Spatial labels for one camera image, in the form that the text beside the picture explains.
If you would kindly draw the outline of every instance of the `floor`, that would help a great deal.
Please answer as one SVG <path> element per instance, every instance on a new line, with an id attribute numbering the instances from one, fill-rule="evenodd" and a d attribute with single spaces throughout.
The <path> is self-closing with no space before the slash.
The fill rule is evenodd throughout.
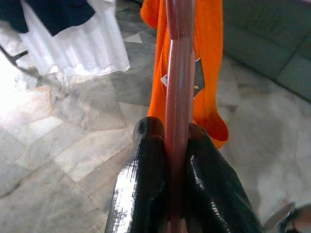
<path id="1" fill-rule="evenodd" d="M 29 56 L 18 61 L 26 75 L 0 53 L 2 233 L 103 232 L 133 127 L 147 114 L 156 47 L 136 5 L 119 1 L 116 17 L 126 73 L 38 79 Z M 3 22 L 0 38 L 13 55 L 25 50 Z M 230 129 L 221 152 L 260 221 L 290 201 L 311 202 L 311 104 L 226 55 L 217 101 Z"/>

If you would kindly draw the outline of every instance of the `orange garment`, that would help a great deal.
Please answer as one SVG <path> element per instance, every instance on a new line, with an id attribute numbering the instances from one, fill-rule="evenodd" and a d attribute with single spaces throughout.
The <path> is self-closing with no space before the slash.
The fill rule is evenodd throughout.
<path id="1" fill-rule="evenodd" d="M 167 74 L 170 35 L 167 26 L 166 0 L 145 0 L 141 17 L 157 28 L 155 70 L 149 116 L 165 123 L 166 87 L 161 78 Z M 205 88 L 193 101 L 193 120 L 203 126 L 216 147 L 229 138 L 228 128 L 216 107 L 217 79 L 223 54 L 223 11 L 221 0 L 197 0 L 195 13 L 194 49 L 201 58 Z"/>

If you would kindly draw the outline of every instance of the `white garment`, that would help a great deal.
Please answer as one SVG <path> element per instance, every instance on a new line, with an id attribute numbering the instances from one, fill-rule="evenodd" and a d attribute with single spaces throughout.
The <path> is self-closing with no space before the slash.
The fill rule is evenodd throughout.
<path id="1" fill-rule="evenodd" d="M 89 0 L 96 11 L 86 23 L 51 36 L 22 1 L 29 31 L 20 34 L 41 75 L 104 75 L 126 71 L 130 64 L 115 18 L 115 3 Z"/>

